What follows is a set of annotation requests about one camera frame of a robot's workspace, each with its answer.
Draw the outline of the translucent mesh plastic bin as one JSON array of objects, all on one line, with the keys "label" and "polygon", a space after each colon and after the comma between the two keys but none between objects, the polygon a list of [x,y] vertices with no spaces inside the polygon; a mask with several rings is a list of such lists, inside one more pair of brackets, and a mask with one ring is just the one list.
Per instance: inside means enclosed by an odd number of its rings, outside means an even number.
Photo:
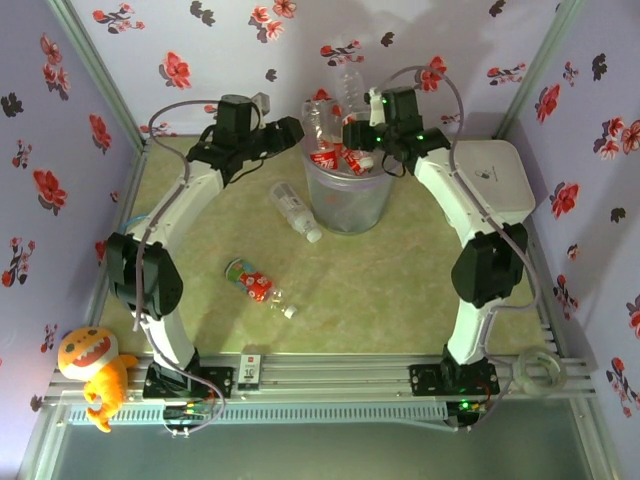
[{"label": "translucent mesh plastic bin", "polygon": [[[332,100],[316,96],[311,100]],[[370,173],[354,175],[337,153],[338,168],[328,170],[314,164],[303,147],[312,211],[326,229],[340,234],[355,235],[373,228],[381,219],[393,186],[393,177],[381,166],[382,154],[370,152],[374,167]]]}]

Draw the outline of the clear bottle white barcode label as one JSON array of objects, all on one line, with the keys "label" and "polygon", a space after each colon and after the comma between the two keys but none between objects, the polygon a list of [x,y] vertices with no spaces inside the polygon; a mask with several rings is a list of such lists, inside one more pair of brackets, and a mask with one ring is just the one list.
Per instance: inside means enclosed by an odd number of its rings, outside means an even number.
[{"label": "clear bottle white barcode label", "polygon": [[322,238],[322,232],[312,211],[289,183],[275,183],[270,189],[270,198],[295,232],[310,243],[316,243]]}]

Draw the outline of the white plastic case with lock logo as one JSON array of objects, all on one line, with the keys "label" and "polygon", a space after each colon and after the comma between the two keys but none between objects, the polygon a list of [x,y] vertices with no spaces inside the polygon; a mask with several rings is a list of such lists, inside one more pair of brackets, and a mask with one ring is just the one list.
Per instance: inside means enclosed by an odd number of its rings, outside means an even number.
[{"label": "white plastic case with lock logo", "polygon": [[524,221],[536,206],[516,148],[504,140],[464,140],[455,148],[457,172],[499,223]]}]

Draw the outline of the crushed bottle red label white cap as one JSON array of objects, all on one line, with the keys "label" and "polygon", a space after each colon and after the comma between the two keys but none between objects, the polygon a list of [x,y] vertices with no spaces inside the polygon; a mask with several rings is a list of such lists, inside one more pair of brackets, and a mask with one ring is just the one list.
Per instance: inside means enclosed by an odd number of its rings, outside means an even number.
[{"label": "crushed bottle red label white cap", "polygon": [[242,258],[231,260],[224,275],[253,301],[268,305],[287,319],[292,319],[297,314],[297,307],[287,299],[284,291],[248,261]]}]

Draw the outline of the orange plush toy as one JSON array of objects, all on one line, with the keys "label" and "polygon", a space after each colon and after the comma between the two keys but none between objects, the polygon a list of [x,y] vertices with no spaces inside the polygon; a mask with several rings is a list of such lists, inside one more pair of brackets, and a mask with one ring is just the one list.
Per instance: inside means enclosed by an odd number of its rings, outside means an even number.
[{"label": "orange plush toy", "polygon": [[61,374],[82,383],[86,415],[103,433],[128,398],[129,370],[138,364],[134,355],[121,354],[116,336],[100,326],[87,326],[66,334],[58,347]]}]

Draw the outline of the clear tape roll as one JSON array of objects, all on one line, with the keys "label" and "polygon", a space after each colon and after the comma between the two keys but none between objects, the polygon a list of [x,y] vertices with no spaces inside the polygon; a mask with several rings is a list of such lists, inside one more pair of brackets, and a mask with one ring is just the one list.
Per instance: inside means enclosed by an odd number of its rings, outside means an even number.
[{"label": "clear tape roll", "polygon": [[[533,364],[543,368],[543,379],[538,380],[527,371],[527,366]],[[513,365],[513,379],[525,394],[543,398],[559,392],[566,385],[567,369],[557,354],[533,346],[523,351],[516,359]]]}]

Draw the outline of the control board with green light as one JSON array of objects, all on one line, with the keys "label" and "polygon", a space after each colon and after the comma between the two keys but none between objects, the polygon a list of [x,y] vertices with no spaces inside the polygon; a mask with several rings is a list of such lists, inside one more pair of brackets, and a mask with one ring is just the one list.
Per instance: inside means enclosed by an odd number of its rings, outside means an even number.
[{"label": "control board with green light", "polygon": [[447,402],[445,424],[457,432],[470,432],[488,414],[484,401],[459,400]]}]

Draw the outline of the aluminium side rail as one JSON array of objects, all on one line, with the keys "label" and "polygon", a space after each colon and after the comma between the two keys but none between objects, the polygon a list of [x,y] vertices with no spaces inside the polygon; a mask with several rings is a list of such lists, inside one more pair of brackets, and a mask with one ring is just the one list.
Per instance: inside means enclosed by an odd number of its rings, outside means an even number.
[{"label": "aluminium side rail", "polygon": [[[142,147],[134,151],[134,155],[129,161],[126,182],[120,192],[120,200],[116,204],[116,214],[110,224],[110,229],[107,231],[106,237],[109,237],[113,232],[119,231],[125,222],[129,220],[150,150],[150,144],[144,142]],[[87,309],[86,325],[97,325],[100,322],[108,294],[109,281],[107,267],[106,263],[103,262],[99,266],[96,285],[92,291],[91,302]]]},{"label": "aluminium side rail", "polygon": [[545,343],[548,348],[554,346],[555,352],[560,357],[569,358],[570,349],[566,344],[561,323],[563,319],[561,314],[563,311],[552,292],[552,288],[555,286],[555,281],[552,279],[545,254],[542,250],[540,238],[534,228],[533,221],[531,219],[525,220],[524,226],[526,227],[529,235],[527,255],[535,270],[539,284],[539,301],[537,311],[543,330],[545,331]]}]

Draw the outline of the aluminium corner frame post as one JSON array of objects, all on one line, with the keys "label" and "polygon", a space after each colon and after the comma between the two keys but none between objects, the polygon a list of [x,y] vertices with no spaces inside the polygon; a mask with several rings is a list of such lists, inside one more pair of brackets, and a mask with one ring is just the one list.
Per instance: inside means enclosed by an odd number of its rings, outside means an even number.
[{"label": "aluminium corner frame post", "polygon": [[588,0],[558,0],[553,21],[492,139],[505,140]]},{"label": "aluminium corner frame post", "polygon": [[109,105],[120,127],[126,133],[130,143],[138,151],[143,151],[146,142],[139,132],[134,116],[127,106],[124,97],[121,95],[88,31],[82,24],[71,0],[44,0],[44,2],[62,26],[67,38],[72,43],[96,87]]}]

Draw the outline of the small white card black frame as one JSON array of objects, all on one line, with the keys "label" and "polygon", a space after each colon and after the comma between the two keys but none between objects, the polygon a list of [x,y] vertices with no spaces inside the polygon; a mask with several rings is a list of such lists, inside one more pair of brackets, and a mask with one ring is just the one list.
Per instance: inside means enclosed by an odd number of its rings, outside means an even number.
[{"label": "small white card black frame", "polygon": [[242,354],[238,370],[237,388],[239,391],[258,390],[260,388],[262,356]]}]

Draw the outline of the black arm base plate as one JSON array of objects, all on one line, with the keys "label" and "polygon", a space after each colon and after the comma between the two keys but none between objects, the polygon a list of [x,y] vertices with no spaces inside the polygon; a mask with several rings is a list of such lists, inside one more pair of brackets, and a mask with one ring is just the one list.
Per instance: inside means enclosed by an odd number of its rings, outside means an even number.
[{"label": "black arm base plate", "polygon": [[[196,375],[215,385],[225,397],[231,394],[231,367],[200,367]],[[204,400],[212,389],[185,375],[152,363],[147,369],[142,397],[145,400]]]},{"label": "black arm base plate", "polygon": [[444,359],[436,364],[410,365],[408,370],[414,396],[491,397],[500,393],[495,366],[486,359],[470,365]]}]

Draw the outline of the aluminium front rail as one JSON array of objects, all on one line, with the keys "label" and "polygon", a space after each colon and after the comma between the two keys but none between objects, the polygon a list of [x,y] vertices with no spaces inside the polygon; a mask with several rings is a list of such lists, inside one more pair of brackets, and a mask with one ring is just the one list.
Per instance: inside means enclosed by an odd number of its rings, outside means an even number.
[{"label": "aluminium front rail", "polygon": [[[429,396],[414,396],[412,385],[416,374],[411,365],[435,364],[439,358],[425,355],[399,354],[266,354],[261,360],[257,391],[239,391],[240,355],[216,354],[205,356],[201,365],[233,368],[233,389],[230,403],[311,403],[311,402],[402,402],[402,401],[461,401],[486,398],[481,387],[474,383],[476,395],[468,392],[456,395],[434,395],[435,387],[427,387]],[[134,401],[142,401],[142,390],[151,357],[143,355],[137,367],[129,370],[129,394]],[[585,361],[564,358],[567,383],[562,390],[546,399],[595,398],[596,392]],[[515,381],[506,389],[509,369],[496,365],[500,390],[506,392],[502,400],[533,399],[517,388]],[[62,400],[84,402],[83,383],[66,379],[57,368],[43,396],[45,404]]]}]

